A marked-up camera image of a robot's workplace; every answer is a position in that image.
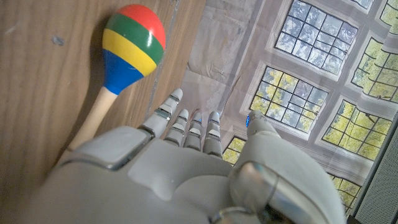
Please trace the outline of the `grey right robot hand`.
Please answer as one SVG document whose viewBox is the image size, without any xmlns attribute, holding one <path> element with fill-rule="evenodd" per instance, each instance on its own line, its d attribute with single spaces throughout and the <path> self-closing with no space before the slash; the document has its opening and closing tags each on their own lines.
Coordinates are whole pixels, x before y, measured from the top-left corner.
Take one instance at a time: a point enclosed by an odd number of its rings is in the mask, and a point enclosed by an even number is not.
<svg viewBox="0 0 398 224">
<path fill-rule="evenodd" d="M 220 117 L 178 110 L 181 89 L 138 128 L 94 139 L 99 106 L 25 203 L 19 223 L 344 223 L 329 175 L 282 139 L 263 114 L 248 115 L 234 164 L 222 158 Z"/>
</svg>

